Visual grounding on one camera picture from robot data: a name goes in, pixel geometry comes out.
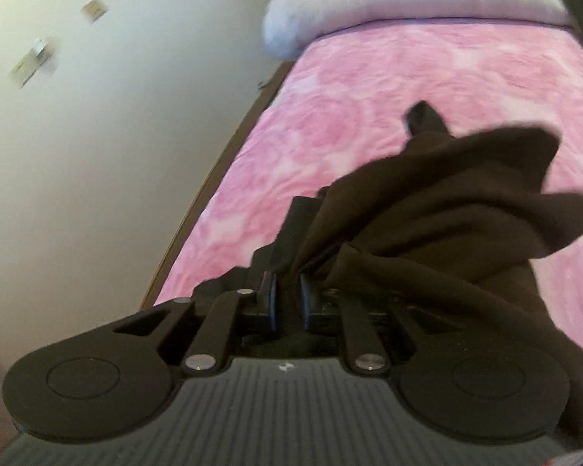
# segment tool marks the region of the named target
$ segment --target light switch plate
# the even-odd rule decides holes
[[[82,12],[91,20],[95,22],[101,16],[103,16],[108,10],[106,4],[101,0],[91,0],[84,7],[82,7]]]
[[[23,87],[38,68],[39,64],[37,63],[37,59],[29,52],[11,70],[11,77],[20,87]]]

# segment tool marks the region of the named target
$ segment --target black plastic device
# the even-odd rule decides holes
[[[280,339],[273,273],[25,356],[3,386],[25,431],[0,466],[540,466],[570,450],[547,354],[394,294],[299,287],[305,334],[324,339],[308,358],[247,347]]]

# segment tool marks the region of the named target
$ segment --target round pad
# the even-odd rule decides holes
[[[119,369],[112,363],[93,357],[71,359],[54,367],[48,385],[59,396],[89,400],[111,391],[119,383]]]
[[[154,415],[171,375],[146,339],[88,333],[42,348],[7,373],[4,402],[29,433],[54,441],[104,439]]]
[[[557,426],[566,373],[547,354],[516,342],[449,333],[427,336],[401,373],[408,404],[461,439],[513,442]]]

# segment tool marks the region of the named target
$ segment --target bed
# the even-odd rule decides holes
[[[401,5],[354,19],[340,9],[309,19],[301,3],[271,4],[269,48],[300,58],[194,226],[157,303],[248,265],[274,239],[294,196],[315,195],[358,166],[398,153],[407,141],[403,115],[421,99],[458,136],[507,123],[557,130],[563,144],[545,188],[583,190],[583,48],[563,27],[567,16],[554,9],[557,2],[540,5],[538,14],[508,18],[516,5],[510,15],[485,11],[481,18],[462,15],[458,0],[438,16],[406,11],[414,19],[398,14]],[[533,265],[553,320],[583,347],[583,237]]]

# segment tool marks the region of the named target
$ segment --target metal screw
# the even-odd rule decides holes
[[[209,354],[194,354],[186,359],[186,366],[198,372],[211,370],[216,366],[216,358]]]
[[[379,370],[387,365],[387,360],[384,359],[380,354],[361,354],[355,360],[354,363],[361,370],[371,372],[372,370]]]

